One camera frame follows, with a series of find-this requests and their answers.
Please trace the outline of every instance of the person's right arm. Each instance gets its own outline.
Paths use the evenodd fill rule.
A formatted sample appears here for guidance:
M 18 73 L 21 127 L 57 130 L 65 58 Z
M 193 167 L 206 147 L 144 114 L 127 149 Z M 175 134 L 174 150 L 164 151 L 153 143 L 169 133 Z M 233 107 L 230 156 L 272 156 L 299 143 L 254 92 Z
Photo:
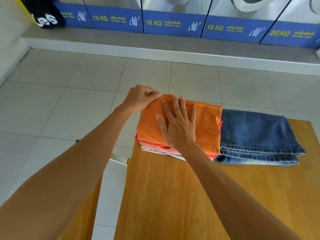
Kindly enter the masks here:
M 167 103 L 162 101 L 162 104 L 169 122 L 166 126 L 165 120 L 156 116 L 163 138 L 194 170 L 232 240 L 301 239 L 211 161 L 195 143 L 195 107 L 189 121 L 183 97 L 180 98 L 180 108 L 178 99 L 173 96 L 175 117 Z

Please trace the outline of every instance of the blue panel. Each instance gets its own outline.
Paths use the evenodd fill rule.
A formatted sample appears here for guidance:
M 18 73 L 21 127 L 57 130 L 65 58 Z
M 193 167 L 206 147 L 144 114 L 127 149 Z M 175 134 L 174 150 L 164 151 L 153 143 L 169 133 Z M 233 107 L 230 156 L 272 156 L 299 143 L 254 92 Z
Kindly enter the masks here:
M 262 44 L 320 48 L 320 25 L 276 21 Z
M 148 34 L 200 38 L 206 15 L 143 10 Z
M 94 28 L 85 5 L 62 2 L 54 4 L 65 18 L 67 27 Z
M 86 5 L 94 28 L 143 33 L 142 11 Z
M 258 43 L 272 24 L 269 20 L 208 16 L 202 38 Z

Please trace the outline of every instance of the stack of folded clothes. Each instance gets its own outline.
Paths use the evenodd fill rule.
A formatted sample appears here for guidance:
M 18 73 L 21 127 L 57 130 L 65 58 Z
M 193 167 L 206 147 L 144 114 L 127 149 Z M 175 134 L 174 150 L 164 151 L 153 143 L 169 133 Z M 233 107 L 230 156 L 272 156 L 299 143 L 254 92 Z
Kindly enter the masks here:
M 306 154 L 283 116 L 223 109 L 221 119 L 217 162 L 287 166 Z
M 185 160 L 161 136 L 156 114 L 165 118 L 162 100 L 174 114 L 172 96 L 162 95 L 142 111 L 135 140 L 145 151 Z M 297 156 L 306 154 L 283 116 L 222 110 L 222 106 L 186 100 L 189 118 L 194 104 L 195 142 L 211 160 L 226 164 L 296 165 Z
M 165 118 L 162 100 L 168 103 L 172 114 L 174 114 L 172 95 L 162 95 L 142 111 L 135 140 L 140 142 L 142 149 L 145 151 L 166 154 L 185 160 L 176 149 L 169 147 L 161 136 L 156 114 L 160 114 Z M 197 108 L 195 141 L 207 156 L 213 160 L 220 153 L 222 106 L 186 100 L 186 110 L 189 118 L 194 104 Z

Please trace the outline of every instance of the person's left arm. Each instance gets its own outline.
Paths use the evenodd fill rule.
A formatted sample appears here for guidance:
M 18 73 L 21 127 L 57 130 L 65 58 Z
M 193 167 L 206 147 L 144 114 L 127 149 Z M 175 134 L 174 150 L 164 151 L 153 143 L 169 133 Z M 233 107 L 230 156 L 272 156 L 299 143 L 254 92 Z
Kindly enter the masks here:
M 131 88 L 100 125 L 21 185 L 0 207 L 1 239 L 56 240 L 94 190 L 128 118 L 160 96 Z

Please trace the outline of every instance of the wood grain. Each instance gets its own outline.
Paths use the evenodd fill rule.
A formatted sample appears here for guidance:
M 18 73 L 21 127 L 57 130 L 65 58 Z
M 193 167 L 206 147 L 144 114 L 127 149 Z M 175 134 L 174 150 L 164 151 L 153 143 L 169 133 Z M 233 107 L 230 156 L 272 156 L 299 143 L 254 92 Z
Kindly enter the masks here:
M 307 153 L 299 165 L 219 166 L 303 239 L 319 239 L 320 145 L 309 121 L 289 122 Z M 188 163 L 136 143 L 114 239 L 230 238 Z
M 94 220 L 98 206 L 102 178 L 97 183 L 83 205 L 78 209 L 72 222 L 58 240 L 90 240 L 94 229 Z

